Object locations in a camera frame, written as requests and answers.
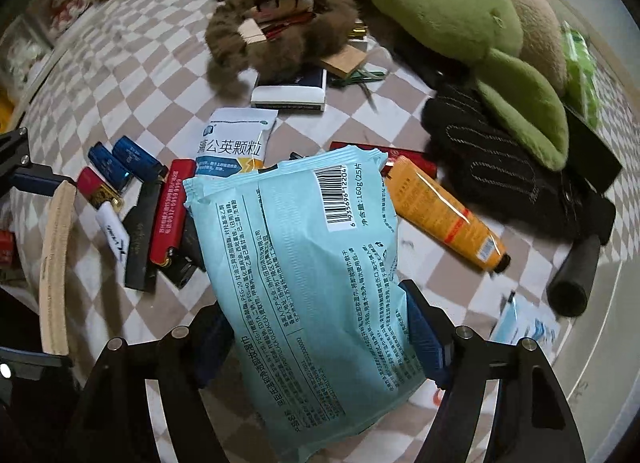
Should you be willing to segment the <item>black small lighter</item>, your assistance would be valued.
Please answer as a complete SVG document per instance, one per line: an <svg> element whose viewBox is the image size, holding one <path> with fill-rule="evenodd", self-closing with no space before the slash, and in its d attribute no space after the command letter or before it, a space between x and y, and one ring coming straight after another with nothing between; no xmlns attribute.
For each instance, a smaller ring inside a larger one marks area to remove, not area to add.
<svg viewBox="0 0 640 463"><path fill-rule="evenodd" d="M172 247L168 253L168 264L160 267L160 272L178 290L186 286L196 269L206 272L198 233L190 215L186 215L184 220L180 244L177 247Z"/></svg>

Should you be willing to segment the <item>light wooden block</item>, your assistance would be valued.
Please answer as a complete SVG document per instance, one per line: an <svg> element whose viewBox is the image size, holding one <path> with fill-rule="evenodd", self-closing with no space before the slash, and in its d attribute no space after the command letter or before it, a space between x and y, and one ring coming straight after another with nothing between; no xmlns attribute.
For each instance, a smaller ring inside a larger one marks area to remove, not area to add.
<svg viewBox="0 0 640 463"><path fill-rule="evenodd" d="M67 356L65 313L66 256L77 190L60 183L49 205L39 274L39 321L42 349L54 356Z"/></svg>

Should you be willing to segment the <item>small blue white sachet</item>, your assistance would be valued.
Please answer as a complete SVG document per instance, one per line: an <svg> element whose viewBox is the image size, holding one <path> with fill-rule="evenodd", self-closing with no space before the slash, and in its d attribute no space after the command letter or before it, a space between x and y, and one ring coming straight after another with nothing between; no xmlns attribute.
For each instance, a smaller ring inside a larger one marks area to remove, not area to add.
<svg viewBox="0 0 640 463"><path fill-rule="evenodd" d="M520 339L529 337L552 362L555 358L553 346L560 332L561 326L550 308L534 305L523 295L512 292L501 308L489 339L491 342L515 345Z"/></svg>

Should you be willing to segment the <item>matte red lighter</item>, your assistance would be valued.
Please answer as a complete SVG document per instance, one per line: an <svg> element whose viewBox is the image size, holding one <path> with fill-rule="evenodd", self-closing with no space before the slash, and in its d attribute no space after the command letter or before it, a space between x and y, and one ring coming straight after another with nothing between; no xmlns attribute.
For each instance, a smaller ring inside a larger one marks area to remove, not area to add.
<svg viewBox="0 0 640 463"><path fill-rule="evenodd" d="M192 159L176 159L171 162L160 203L155 216L150 261L166 267L171 262L172 252L179 249L186 219L186 190L183 182L195 173L196 163Z"/></svg>

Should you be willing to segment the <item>light blue wipes packet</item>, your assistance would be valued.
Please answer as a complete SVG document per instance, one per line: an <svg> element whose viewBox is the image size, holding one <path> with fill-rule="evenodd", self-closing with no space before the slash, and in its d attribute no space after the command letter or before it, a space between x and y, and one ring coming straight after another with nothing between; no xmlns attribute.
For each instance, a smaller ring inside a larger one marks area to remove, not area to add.
<svg viewBox="0 0 640 463"><path fill-rule="evenodd" d="M347 146L184 183L245 386L282 462L364 431L424 381L386 160Z"/></svg>

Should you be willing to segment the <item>black box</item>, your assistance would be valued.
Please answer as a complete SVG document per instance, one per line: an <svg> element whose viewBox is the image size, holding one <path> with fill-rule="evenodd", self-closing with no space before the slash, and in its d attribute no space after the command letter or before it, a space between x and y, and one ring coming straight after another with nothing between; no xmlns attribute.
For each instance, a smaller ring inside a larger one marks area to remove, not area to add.
<svg viewBox="0 0 640 463"><path fill-rule="evenodd" d="M578 113L569 106L564 109L570 133L567 167L604 194L623 171L623 165Z"/></svg>

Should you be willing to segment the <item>black foam cylinder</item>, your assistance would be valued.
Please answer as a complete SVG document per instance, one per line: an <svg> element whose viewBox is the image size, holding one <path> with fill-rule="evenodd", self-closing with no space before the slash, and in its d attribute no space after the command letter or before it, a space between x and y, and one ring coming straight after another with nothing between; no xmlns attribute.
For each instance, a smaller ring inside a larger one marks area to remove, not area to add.
<svg viewBox="0 0 640 463"><path fill-rule="evenodd" d="M582 316L598 267L601 243L597 235L576 241L547 287L551 309L559 316Z"/></svg>

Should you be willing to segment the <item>brown furry scrunchie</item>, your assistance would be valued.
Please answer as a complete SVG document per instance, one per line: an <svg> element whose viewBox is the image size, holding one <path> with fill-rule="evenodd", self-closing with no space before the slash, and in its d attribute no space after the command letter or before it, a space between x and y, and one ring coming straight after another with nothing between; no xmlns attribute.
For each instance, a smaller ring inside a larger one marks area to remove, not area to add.
<svg viewBox="0 0 640 463"><path fill-rule="evenodd" d="M204 33L207 81L222 86L248 69L268 82L293 79L306 64L339 53L358 18L355 0L227 0Z"/></svg>

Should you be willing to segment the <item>green plush toy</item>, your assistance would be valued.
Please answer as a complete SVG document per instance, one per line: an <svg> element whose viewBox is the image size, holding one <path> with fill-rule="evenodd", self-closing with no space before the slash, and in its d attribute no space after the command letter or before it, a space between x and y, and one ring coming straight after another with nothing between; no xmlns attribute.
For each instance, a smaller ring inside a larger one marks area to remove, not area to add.
<svg viewBox="0 0 640 463"><path fill-rule="evenodd" d="M564 168L570 133L562 97L520 58L523 30L510 0L371 1L426 48L469 67L506 130L545 168Z"/></svg>

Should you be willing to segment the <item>black knit glove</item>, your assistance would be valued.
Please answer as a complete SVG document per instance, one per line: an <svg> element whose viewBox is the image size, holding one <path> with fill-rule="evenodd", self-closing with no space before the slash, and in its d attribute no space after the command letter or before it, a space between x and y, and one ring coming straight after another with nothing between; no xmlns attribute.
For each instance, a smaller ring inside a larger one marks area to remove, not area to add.
<svg viewBox="0 0 640 463"><path fill-rule="evenodd" d="M567 166L542 166L499 124L477 93L445 85L427 99L421 123L449 183L465 202L517 220L550 237L611 239L616 209Z"/></svg>

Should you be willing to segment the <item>blue lighter lower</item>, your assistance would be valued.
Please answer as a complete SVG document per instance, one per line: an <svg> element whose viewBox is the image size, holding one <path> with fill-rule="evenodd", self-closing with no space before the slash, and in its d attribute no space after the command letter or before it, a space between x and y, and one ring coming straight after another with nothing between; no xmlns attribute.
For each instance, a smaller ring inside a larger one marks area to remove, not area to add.
<svg viewBox="0 0 640 463"><path fill-rule="evenodd" d="M119 194L128 187L132 173L102 142L96 142L89 149L88 158L106 182Z"/></svg>

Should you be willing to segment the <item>beige plush toy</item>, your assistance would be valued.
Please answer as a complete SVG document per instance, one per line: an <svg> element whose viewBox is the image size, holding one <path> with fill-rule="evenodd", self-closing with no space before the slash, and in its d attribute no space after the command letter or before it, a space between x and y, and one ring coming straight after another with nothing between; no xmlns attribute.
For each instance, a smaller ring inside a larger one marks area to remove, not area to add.
<svg viewBox="0 0 640 463"><path fill-rule="evenodd" d="M520 58L537 69L562 97L567 85L567 68L558 18L547 0L510 1L523 30Z"/></svg>

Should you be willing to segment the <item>white power bank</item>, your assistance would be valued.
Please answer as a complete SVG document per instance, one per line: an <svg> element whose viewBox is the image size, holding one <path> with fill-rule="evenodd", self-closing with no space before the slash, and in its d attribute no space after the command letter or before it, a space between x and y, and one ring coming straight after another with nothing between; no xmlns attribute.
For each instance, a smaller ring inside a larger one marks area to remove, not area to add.
<svg viewBox="0 0 640 463"><path fill-rule="evenodd" d="M266 81L258 76L250 105L259 109L323 111L326 106L326 69L303 67L287 81Z"/></svg>

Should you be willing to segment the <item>orange tube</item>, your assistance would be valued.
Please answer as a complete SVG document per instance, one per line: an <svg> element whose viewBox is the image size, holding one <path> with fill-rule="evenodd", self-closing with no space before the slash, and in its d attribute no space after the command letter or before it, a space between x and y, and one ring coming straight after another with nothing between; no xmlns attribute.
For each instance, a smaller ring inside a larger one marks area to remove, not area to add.
<svg viewBox="0 0 640 463"><path fill-rule="evenodd" d="M404 156L386 175L396 213L476 267L501 273L511 257L498 235L472 211Z"/></svg>

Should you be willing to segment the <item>white blue medicine sachet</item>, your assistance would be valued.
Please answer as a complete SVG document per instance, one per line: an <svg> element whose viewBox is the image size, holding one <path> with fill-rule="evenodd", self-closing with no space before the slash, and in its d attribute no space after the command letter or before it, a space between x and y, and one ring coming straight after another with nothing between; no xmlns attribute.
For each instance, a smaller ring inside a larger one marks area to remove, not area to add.
<svg viewBox="0 0 640 463"><path fill-rule="evenodd" d="M277 116L270 109L216 109L198 138L195 174L224 178L260 170Z"/></svg>

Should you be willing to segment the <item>green tissue packet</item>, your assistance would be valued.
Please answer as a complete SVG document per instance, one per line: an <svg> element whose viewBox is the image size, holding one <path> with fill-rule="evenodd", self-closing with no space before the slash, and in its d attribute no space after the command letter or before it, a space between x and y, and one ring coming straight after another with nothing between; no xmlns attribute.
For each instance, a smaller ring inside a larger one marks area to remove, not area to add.
<svg viewBox="0 0 640 463"><path fill-rule="evenodd" d="M597 62L579 31L564 21L561 32L567 72L565 103L595 131L599 125L599 98L594 85Z"/></svg>

